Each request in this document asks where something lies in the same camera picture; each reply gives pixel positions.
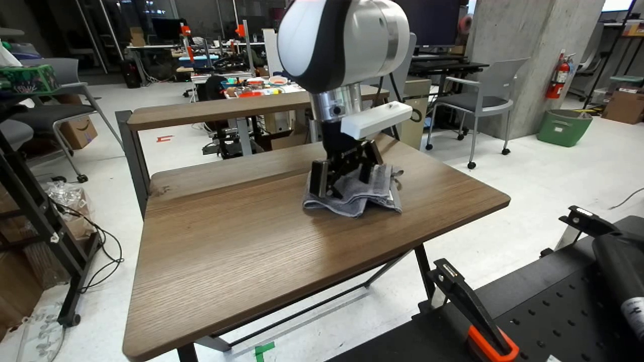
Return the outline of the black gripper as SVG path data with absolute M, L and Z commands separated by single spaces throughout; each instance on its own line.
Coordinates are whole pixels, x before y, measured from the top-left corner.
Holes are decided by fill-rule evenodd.
M 358 170 L 358 181 L 368 182 L 379 163 L 375 145 L 343 134 L 339 122 L 322 125 L 322 145 L 325 160 L 313 160 L 308 176 L 308 190 L 316 196 L 333 195 L 333 182 L 349 170 Z

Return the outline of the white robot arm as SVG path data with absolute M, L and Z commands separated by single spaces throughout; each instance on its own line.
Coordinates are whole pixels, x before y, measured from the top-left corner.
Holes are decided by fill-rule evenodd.
M 370 181 L 379 152 L 370 134 L 401 125 L 413 109 L 391 100 L 362 109 L 360 84 L 395 73 L 409 54 L 410 29 L 395 0 L 291 0 L 277 26 L 277 58 L 310 94 L 323 160 L 312 163 L 310 192 L 337 196 L 335 182 Z

